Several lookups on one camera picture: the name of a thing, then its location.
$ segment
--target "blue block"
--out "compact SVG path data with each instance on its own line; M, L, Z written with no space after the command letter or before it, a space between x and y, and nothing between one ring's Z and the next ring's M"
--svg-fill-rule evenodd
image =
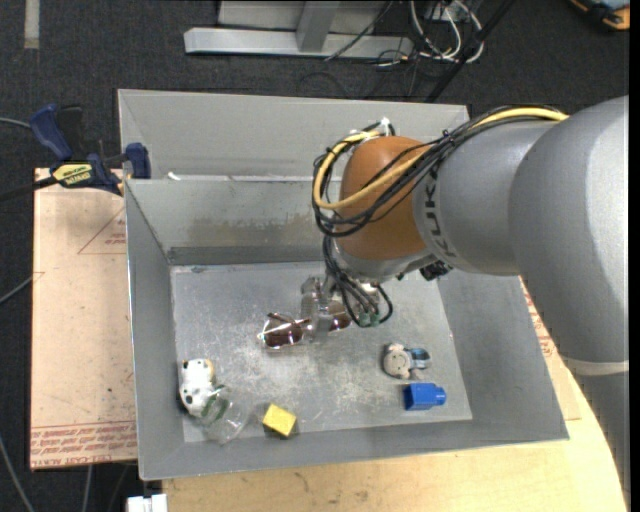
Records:
M407 411L426 411L447 401L447 394L432 382L409 384L403 390L404 408Z

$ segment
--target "yellow cable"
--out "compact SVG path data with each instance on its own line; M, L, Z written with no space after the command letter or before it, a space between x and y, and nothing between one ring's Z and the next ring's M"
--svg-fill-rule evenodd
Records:
M499 112L497 114L493 114L482 121L471 126L471 128L475 128L477 126L481 126L485 123L489 123L492 121L500 121L502 119L508 119L510 117L518 117L518 116L531 116L531 117L540 117L542 119L549 119L551 121L564 121L567 117L566 114L561 112L556 112L555 110L549 110L541 107L521 107L521 108L513 108L511 110L505 110L504 112ZM329 169L329 166L337 159L338 155L344 150L345 147L351 142L358 142L364 140L369 137L374 137L380 135L378 132L366 132L366 133L358 133L356 135L349 136L342 141L338 142L335 146L333 146L331 152L326 156L326 158L322 161L320 168L318 169L318 174L316 175L316 179L313 183L313 200L319 208L323 208L325 210L337 210L338 208L345 208L347 206L351 206L352 204L358 202L363 197L368 196L369 194L375 192L380 187L389 183L389 180L392 180L399 175L401 175L404 171L406 171L409 167L411 167L415 162L417 162L422 155L429 150L427 147L424 151L422 151L418 156L411 158L407 162L402 165L399 165L393 168L390 172L383 174L377 180L373 181L369 185L367 185L362 190L359 190L355 194L350 195L349 197L342 199L340 201L334 203L327 203L322 200L322 194L320 193L320 184Z
M567 117L569 117L567 114L563 114L562 112L556 112L555 110L549 110L540 107L512 108L511 110L505 110L504 112L493 114L492 116L483 119L479 123L474 124L472 128L481 126L485 123L490 123L492 121L500 121L502 119L508 119L509 117L518 116L541 117L543 119L549 119L551 121L564 121Z

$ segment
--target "yellow clamp label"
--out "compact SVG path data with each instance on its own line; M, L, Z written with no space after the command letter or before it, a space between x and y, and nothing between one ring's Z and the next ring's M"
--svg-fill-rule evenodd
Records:
M53 171L53 177L67 186L91 179L91 165L86 163L64 164Z

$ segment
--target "yellow block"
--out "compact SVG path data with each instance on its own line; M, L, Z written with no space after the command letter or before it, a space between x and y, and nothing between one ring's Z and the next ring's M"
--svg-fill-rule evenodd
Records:
M289 411L271 404L262 419L262 423L279 434L289 437L289 434L291 434L291 431L296 424L296 417Z

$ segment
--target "cable bundle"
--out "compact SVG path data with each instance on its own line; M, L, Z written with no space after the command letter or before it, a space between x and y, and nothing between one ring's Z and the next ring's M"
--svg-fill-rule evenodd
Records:
M471 137L506 123L532 119L562 121L566 117L565 114L553 107L547 106L505 106L491 110L462 124L451 132L443 131L442 136L434 141L414 145L401 151L388 164L379 169L359 191L335 202L331 202L327 195L335 163L341 155L359 144L374 137L384 136L386 130L380 129L383 123L367 126L360 132L345 137L318 157L314 162L312 207L316 224L325 235L323 256L327 275L333 279L353 320L358 325L362 324L362 327L377 325L389 319L393 312L393 306L380 284L372 283L372 286L380 292L380 295L387 303L387 312L381 317L378 305L371 299L370 294L364 289L363 285L337 263L332 252L333 238L347 237L366 225L384 218L408 197L426 176L431 175L432 178L436 178L442 162L458 146ZM395 131L390 125L388 135L395 135ZM403 158L416 150L422 151L417 156L412 156L408 160L401 162ZM381 189L383 189L382 192L369 207L348 217L338 213L338 210L351 206L374 192L379 192ZM387 208L386 211L379 213L383 207ZM359 304L362 311L371 314L375 321L364 325L353 311L352 303Z

